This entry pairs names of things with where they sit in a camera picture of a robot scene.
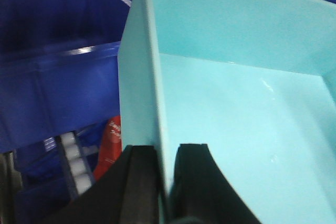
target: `white roller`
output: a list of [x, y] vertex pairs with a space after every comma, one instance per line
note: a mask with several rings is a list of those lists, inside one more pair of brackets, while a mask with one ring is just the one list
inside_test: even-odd
[[69, 166], [73, 177], [86, 172], [84, 161], [81, 158], [71, 160]]
[[68, 133], [61, 135], [61, 141], [64, 147], [75, 144], [76, 142], [73, 132], [68, 132]]
[[69, 161], [79, 158], [80, 152], [78, 146], [76, 144], [72, 144], [65, 147], [65, 155]]
[[78, 194], [83, 194], [91, 187], [91, 180], [88, 174], [81, 174], [74, 178]]

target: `light blue plastic bin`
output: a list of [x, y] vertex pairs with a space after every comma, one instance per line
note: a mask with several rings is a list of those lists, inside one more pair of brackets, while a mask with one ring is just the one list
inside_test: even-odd
[[122, 138], [207, 143], [262, 223], [336, 223], [336, 5], [133, 0], [118, 56]]

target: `red bag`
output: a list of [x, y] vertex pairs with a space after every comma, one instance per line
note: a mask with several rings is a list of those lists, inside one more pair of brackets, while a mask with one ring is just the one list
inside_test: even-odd
[[118, 115], [108, 121], [104, 130], [99, 150], [98, 164], [93, 171], [96, 180], [99, 180], [111, 165], [114, 164], [121, 152], [121, 124], [120, 116]]

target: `red packaging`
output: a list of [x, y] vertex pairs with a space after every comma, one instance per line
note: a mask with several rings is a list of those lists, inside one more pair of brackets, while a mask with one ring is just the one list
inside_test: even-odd
[[121, 152], [121, 124], [120, 116], [118, 115], [108, 121], [104, 130], [99, 150], [98, 164], [93, 171], [96, 180], [99, 180], [100, 177], [104, 175], [118, 159]]

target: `bin wall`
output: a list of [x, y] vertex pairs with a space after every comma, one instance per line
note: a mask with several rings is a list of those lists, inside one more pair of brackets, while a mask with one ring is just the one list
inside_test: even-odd
[[333, 43], [336, 6], [331, 3], [320, 0], [153, 0], [153, 3], [159, 49], [165, 54], [315, 75], [330, 71], [336, 63]]

